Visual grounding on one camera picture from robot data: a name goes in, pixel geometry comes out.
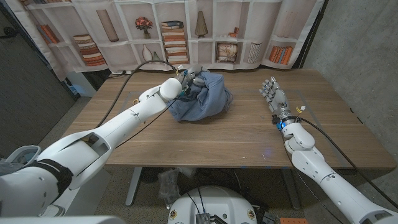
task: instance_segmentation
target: white vase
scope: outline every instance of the white vase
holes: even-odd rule
[[[145,44],[144,44],[144,49],[142,50],[142,57],[146,62],[152,60],[152,53]]]

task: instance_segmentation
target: picture frame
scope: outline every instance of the picture frame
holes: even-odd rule
[[[217,42],[216,62],[235,63],[238,59],[238,44],[231,42]]]

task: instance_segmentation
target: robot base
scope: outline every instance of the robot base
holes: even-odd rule
[[[240,194],[233,190],[219,186],[200,187],[200,200],[198,189],[193,189],[184,194],[174,202],[169,213],[169,224],[176,223],[196,223],[198,210],[193,201],[198,206],[199,212],[203,214],[203,207],[210,216],[217,215],[226,223],[257,223],[251,204]]]

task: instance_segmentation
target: brown vase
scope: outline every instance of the brown vase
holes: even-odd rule
[[[144,29],[144,38],[145,39],[150,39],[150,33],[148,33],[147,29]]]

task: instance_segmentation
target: wooden table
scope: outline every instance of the wooden table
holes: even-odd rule
[[[393,158],[357,119],[331,85],[316,70],[251,70],[217,72],[234,95],[227,113],[196,122],[177,122],[164,113],[135,138],[116,149],[107,164],[155,167],[292,167],[271,112],[258,89],[274,76],[285,90],[290,109],[305,105],[303,118],[321,126],[360,168],[393,169]],[[150,87],[164,82],[164,73],[135,74],[126,85],[108,119],[132,105]],[[124,78],[107,80],[66,131],[65,135],[93,129],[114,100]],[[334,168],[350,168],[331,144],[303,123],[315,146]]]

